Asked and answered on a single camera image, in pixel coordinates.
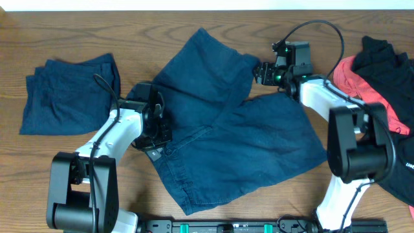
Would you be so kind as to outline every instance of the dark fabric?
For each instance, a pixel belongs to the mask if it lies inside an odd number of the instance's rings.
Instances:
[[[111,54],[69,64],[47,60],[26,77],[27,103],[22,135],[79,135],[106,122],[111,95],[99,87],[93,74],[102,76],[120,94],[120,77]]]
[[[397,55],[387,41],[368,36],[362,38],[362,46],[352,71],[391,104],[403,124],[414,129],[414,69],[407,53]]]
[[[391,135],[397,151],[397,164],[390,179],[380,183],[380,186],[414,206],[414,135]]]
[[[245,100],[258,62],[200,29],[153,80],[173,128],[173,140],[153,164],[187,215],[326,160],[300,104],[285,94]]]

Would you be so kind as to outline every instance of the wire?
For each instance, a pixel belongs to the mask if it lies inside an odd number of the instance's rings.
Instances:
[[[293,215],[291,215],[291,214],[285,214],[285,215],[282,215],[277,221],[276,221],[276,226],[277,227],[279,227],[279,229],[281,228],[280,226],[279,226],[279,221],[280,220],[282,220],[284,217],[291,217],[292,219],[294,219],[294,220],[296,220],[297,222],[298,222],[298,224],[299,224],[299,227],[300,228],[302,228],[302,230],[304,230],[304,231],[306,231],[306,229],[305,229],[305,227],[303,227],[302,226],[302,224],[300,224],[300,222],[299,222],[299,220],[295,217],[295,216],[293,216]]]
[[[277,48],[279,47],[279,46],[281,46],[282,44],[284,44],[285,42],[286,42],[286,39],[291,35],[291,34],[293,34],[297,29],[299,29],[299,28],[301,28],[301,27],[303,27],[303,26],[305,26],[305,25],[309,25],[309,24],[311,24],[311,23],[323,23],[323,24],[326,24],[326,25],[329,25],[329,26],[331,26],[337,33],[338,33],[338,36],[339,36],[339,39],[341,40],[341,53],[340,53],[340,56],[339,56],[339,58],[338,58],[338,61],[335,63],[335,65],[334,65],[334,67],[328,72],[328,74],[323,78],[323,86],[324,87],[326,87],[330,92],[332,92],[332,93],[334,93],[335,95],[337,95],[337,96],[339,96],[340,98],[342,98],[342,99],[344,99],[345,101],[348,101],[348,102],[350,102],[350,103],[352,103],[352,104],[355,104],[355,105],[357,105],[358,107],[360,107],[361,109],[363,109],[366,113],[368,113],[369,115],[371,115],[375,120],[377,120],[379,123],[380,123],[380,125],[381,125],[381,127],[382,127],[382,129],[385,131],[385,133],[386,133],[386,136],[387,136],[387,138],[388,138],[388,141],[389,141],[389,143],[390,143],[390,145],[391,145],[391,150],[392,150],[392,154],[393,154],[393,158],[392,158],[392,161],[391,161],[391,167],[388,169],[388,171],[387,171],[387,173],[385,173],[381,178],[379,178],[379,179],[377,179],[377,180],[375,180],[375,181],[371,181],[371,182],[368,182],[368,183],[365,183],[365,184],[361,184],[357,189],[356,189],[356,192],[355,192],[355,194],[354,194],[354,196],[353,196],[353,198],[351,199],[351,202],[349,203],[349,205],[348,205],[348,207],[347,207],[347,210],[345,211],[345,214],[343,215],[343,219],[342,219],[342,223],[341,223],[341,227],[340,227],[340,230],[338,231],[339,233],[342,233],[342,231],[343,231],[343,226],[345,225],[345,220],[346,220],[346,217],[347,217],[347,215],[348,215],[348,213],[349,213],[349,211],[350,211],[350,209],[351,209],[351,207],[352,207],[352,205],[353,205],[353,203],[354,203],[354,201],[355,201],[355,199],[356,199],[356,196],[361,192],[361,188],[363,187],[363,186],[365,186],[365,185],[369,185],[369,184],[375,184],[375,183],[378,183],[378,182],[381,182],[381,181],[383,181],[383,180],[385,180],[385,179],[388,179],[391,175],[392,175],[392,173],[393,173],[393,170],[394,170],[394,165],[395,165],[395,161],[396,161],[396,157],[397,157],[397,155],[396,155],[396,152],[395,152],[395,146],[394,146],[394,142],[393,142],[393,139],[391,138],[391,134],[389,133],[389,130],[388,130],[388,127],[386,126],[386,124],[384,123],[384,121],[383,120],[381,120],[380,119],[380,117],[378,116],[378,115],[376,115],[376,114],[374,114],[373,112],[372,112],[372,110],[371,110],[371,108],[368,106],[368,105],[362,105],[362,104],[360,104],[359,102],[357,102],[357,101],[354,101],[350,96],[344,96],[344,95],[342,95],[341,93],[339,93],[339,92],[337,92],[337,91],[335,91],[333,88],[331,88],[330,86],[329,86],[329,82],[328,82],[328,78],[330,77],[330,75],[334,72],[334,70],[335,70],[335,68],[338,66],[338,64],[340,63],[340,61],[342,60],[342,57],[343,57],[343,53],[344,53],[344,51],[345,51],[345,42],[344,42],[344,40],[343,40],[343,36],[342,36],[342,34],[341,34],[341,32],[339,31],[339,29],[335,26],[335,25],[333,25],[332,23],[330,23],[330,22],[328,22],[328,21],[325,21],[325,20],[312,20],[312,21],[308,21],[308,22],[305,22],[305,23],[302,23],[301,25],[299,25],[299,26],[297,26],[297,27],[295,27],[293,30],[291,30],[286,36],[285,36],[285,38],[283,38],[281,41],[279,41],[278,42],[278,45],[277,45],[277,47],[276,47],[276,49],[275,50],[277,50]]]
[[[98,79],[96,79],[96,77],[98,77],[100,79],[101,82],[103,82],[105,84],[106,87],[104,87],[99,81]],[[92,233],[95,233],[98,231],[98,221],[96,220],[97,218],[97,213],[98,210],[96,209],[96,194],[95,194],[95,185],[94,185],[94,169],[93,169],[93,157],[95,155],[95,152],[97,149],[99,149],[99,144],[101,143],[102,139],[104,139],[105,135],[109,132],[109,130],[112,129],[112,127],[114,127],[114,125],[116,123],[118,123],[119,121],[119,117],[120,117],[120,106],[118,103],[118,99],[116,97],[116,94],[114,92],[114,90],[112,90],[111,86],[106,82],[106,80],[104,78],[102,78],[102,76],[100,76],[99,74],[94,74],[93,75],[93,79],[95,80],[95,82],[105,91],[107,91],[109,94],[111,94],[113,100],[115,101],[116,104],[116,116],[114,121],[108,126],[107,129],[105,129],[105,131],[98,137],[98,139],[93,143],[93,147],[91,150],[91,156],[89,156],[89,184],[91,185],[91,203],[92,203]]]

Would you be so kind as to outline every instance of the wooden floor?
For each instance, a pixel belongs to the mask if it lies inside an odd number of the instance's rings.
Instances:
[[[125,96],[137,82],[152,80],[199,27],[240,53],[272,61],[271,43],[312,19],[338,25],[345,39],[345,56],[361,50],[360,40],[365,35],[387,39],[397,51],[414,56],[413,11],[6,13],[0,26],[0,232],[52,232],[45,222],[51,160],[58,151],[72,152],[93,135],[19,135],[27,100],[25,76],[46,59],[80,62],[112,52]],[[328,72],[340,52],[335,31],[309,25],[289,38],[301,40],[311,42],[316,72]],[[252,96],[274,91],[253,85]],[[326,122],[309,109],[307,113],[326,145]],[[323,199],[331,178],[324,163],[228,205],[185,216],[143,153],[129,148],[117,170],[122,208],[175,219],[309,216]],[[368,189],[354,217],[384,218],[390,232],[414,232],[408,206],[379,186]]]

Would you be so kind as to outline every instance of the dark blue cloth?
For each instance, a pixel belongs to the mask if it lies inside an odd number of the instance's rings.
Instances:
[[[153,80],[173,130],[153,165],[187,215],[285,181],[326,159],[300,104],[285,94],[245,100],[258,62],[200,29]]]
[[[120,77],[111,54],[69,64],[47,60],[26,77],[27,103],[22,135],[79,135],[100,129],[109,117],[111,95],[93,79],[99,74],[120,94]]]

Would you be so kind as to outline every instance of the black cloth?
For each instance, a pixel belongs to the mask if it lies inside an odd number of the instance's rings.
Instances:
[[[26,77],[22,135],[79,135],[98,130],[109,117],[112,97],[94,81],[99,74],[120,94],[111,54],[79,64],[47,60]]]
[[[401,201],[414,206],[414,135],[391,133],[397,161],[392,176],[379,185]]]
[[[395,54],[385,40],[364,36],[363,51],[356,55],[352,71],[384,97],[398,119],[414,130],[414,69],[407,53]]]
[[[200,29],[153,80],[164,95],[173,140],[161,156],[148,156],[185,214],[224,205],[326,160],[301,104],[283,93],[246,100],[258,63]]]
[[[414,69],[408,55],[395,54],[386,40],[364,36],[363,51],[356,55],[352,71],[384,97],[411,135],[391,133],[397,163],[389,180],[380,186],[401,201],[414,205]]]

